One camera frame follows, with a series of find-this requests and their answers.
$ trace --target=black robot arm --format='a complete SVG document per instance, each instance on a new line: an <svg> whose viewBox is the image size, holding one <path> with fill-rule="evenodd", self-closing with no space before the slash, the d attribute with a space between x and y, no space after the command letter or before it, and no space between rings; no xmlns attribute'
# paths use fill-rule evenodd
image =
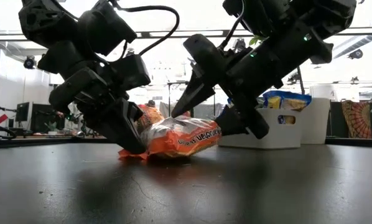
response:
<svg viewBox="0 0 372 224"><path fill-rule="evenodd" d="M19 19L24 35L48 48L38 68L59 73L65 80L51 92L52 106L68 114L68 104L74 101L89 128L133 153L142 153L146 146L133 126L142 111L128 101L126 91L150 83L141 54L164 39L115 62L106 62L96 53L108 55L121 42L131 43L137 37L114 7L128 12L173 12L177 22L165 38L176 30L179 15L165 6L123 9L116 1L99 0L76 18L55 0L23 0ZM262 138L269 127L255 110L256 98L271 86L280 88L281 78L309 58L313 63L329 63L333 45L323 39L349 27L356 1L226 0L223 7L238 19L219 47L200 34L184 43L196 63L172 116L197 106L215 94L215 85L220 85L235 105L229 110L230 117ZM239 22L266 40L256 49L225 52Z"/></svg>
<svg viewBox="0 0 372 224"><path fill-rule="evenodd" d="M25 0L19 12L24 35L48 48L38 68L65 80L51 92L50 104L69 114L68 105L74 101L89 128L135 154L144 152L146 146L134 127L143 112L126 93L150 83L144 62L138 54L115 62L95 54L108 55L121 42L135 40L136 33L107 0L97 1L80 18L54 2Z"/></svg>
<svg viewBox="0 0 372 224"><path fill-rule="evenodd" d="M193 75L181 99L172 111L176 117L192 109L221 89L232 99L228 110L257 137L263 138L269 126L255 110L256 98L274 86L304 61L329 63L333 44L323 41L346 28L353 20L355 0L225 0L236 24L219 46L196 34L184 42L193 57ZM240 22L255 35L266 37L256 49L238 53L223 49Z"/></svg>

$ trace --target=colorful tapestry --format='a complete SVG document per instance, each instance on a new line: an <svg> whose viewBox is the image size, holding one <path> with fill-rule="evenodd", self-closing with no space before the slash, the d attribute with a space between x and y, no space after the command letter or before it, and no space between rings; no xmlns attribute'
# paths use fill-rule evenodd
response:
<svg viewBox="0 0 372 224"><path fill-rule="evenodd" d="M371 139L370 104L342 102L342 112L349 129L349 138Z"/></svg>

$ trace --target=black cable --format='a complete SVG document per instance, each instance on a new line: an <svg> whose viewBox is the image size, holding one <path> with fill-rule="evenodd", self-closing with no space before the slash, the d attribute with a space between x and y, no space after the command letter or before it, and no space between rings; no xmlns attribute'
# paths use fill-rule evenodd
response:
<svg viewBox="0 0 372 224"><path fill-rule="evenodd" d="M78 20L77 16L74 16L71 12L67 11L57 0L51 0L52 3L58 7L60 10L62 10L64 13L69 15L71 18L75 19L76 21Z"/></svg>
<svg viewBox="0 0 372 224"><path fill-rule="evenodd" d="M142 12L142 11L150 11L150 10L162 10L162 11L172 12L175 15L175 17L176 17L176 23L174 25L174 28L172 28L167 35L161 37L159 40L157 40L153 44L151 44L148 47L146 47L145 49L143 49L139 53L139 55L143 55L147 51L151 50L153 47L161 44L163 41L165 41L166 39L168 39L168 37L170 37L176 31L176 29L178 29L179 22L180 22L180 16L179 16L179 13L175 9L173 9L171 7L168 7L168 6L139 6L139 7L132 7L132 8L122 8L121 6L119 6L119 4L116 1L112 1L111 3L113 4L113 6L115 8L117 8L120 11Z"/></svg>
<svg viewBox="0 0 372 224"><path fill-rule="evenodd" d="M13 131L11 131L11 130L9 130L7 128L4 128L4 127L1 127L0 126L0 131L4 131L4 132L6 132L6 133L8 133L10 135L10 136L2 136L2 135L0 135L0 138L2 138L2 139L12 140L12 139L14 139L14 138L17 137L16 133L14 133Z"/></svg>
<svg viewBox="0 0 372 224"><path fill-rule="evenodd" d="M123 47L123 53L121 54L120 58L124 58L125 51L126 51L127 48L128 48L128 43L125 41L125 44L124 44L124 47Z"/></svg>
<svg viewBox="0 0 372 224"><path fill-rule="evenodd" d="M243 19L243 16L244 16L244 9L246 7L246 1L243 0L243 3L242 3L243 7L241 9L241 14L237 17L237 20L236 22L233 24L233 27L231 28L231 30L229 30L229 33L228 35L226 35L226 38L223 40L223 42L219 45L219 48L220 49L225 49L225 47L229 44L229 41L230 41L230 38L233 36L233 34L235 33L235 30L238 26L238 24L241 22L241 20Z"/></svg>

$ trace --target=desk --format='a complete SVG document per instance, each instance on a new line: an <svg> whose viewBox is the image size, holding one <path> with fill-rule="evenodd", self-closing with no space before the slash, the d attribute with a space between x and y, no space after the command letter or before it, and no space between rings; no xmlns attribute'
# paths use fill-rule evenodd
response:
<svg viewBox="0 0 372 224"><path fill-rule="evenodd" d="M72 136L65 136L65 135L55 135L55 136L49 136L49 135L32 135L32 136L17 136L16 139L45 139L45 138L71 138ZM87 136L86 139L105 139L103 136Z"/></svg>
<svg viewBox="0 0 372 224"><path fill-rule="evenodd" d="M118 160L112 144L0 149L0 223L370 223L372 148L211 148Z"/></svg>

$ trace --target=orange chip bag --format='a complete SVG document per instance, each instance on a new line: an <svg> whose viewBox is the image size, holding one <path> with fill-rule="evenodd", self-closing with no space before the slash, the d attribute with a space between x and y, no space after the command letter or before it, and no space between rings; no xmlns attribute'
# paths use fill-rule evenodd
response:
<svg viewBox="0 0 372 224"><path fill-rule="evenodd" d="M131 155L127 150L119 152L120 158L150 155L174 158L191 156L218 143L221 129L214 121L179 116L166 118L141 133L147 151Z"/></svg>
<svg viewBox="0 0 372 224"><path fill-rule="evenodd" d="M149 126L164 119L160 111L155 107L146 105L138 105L138 107L143 110L143 116L135 122L135 126L139 134L141 134Z"/></svg>

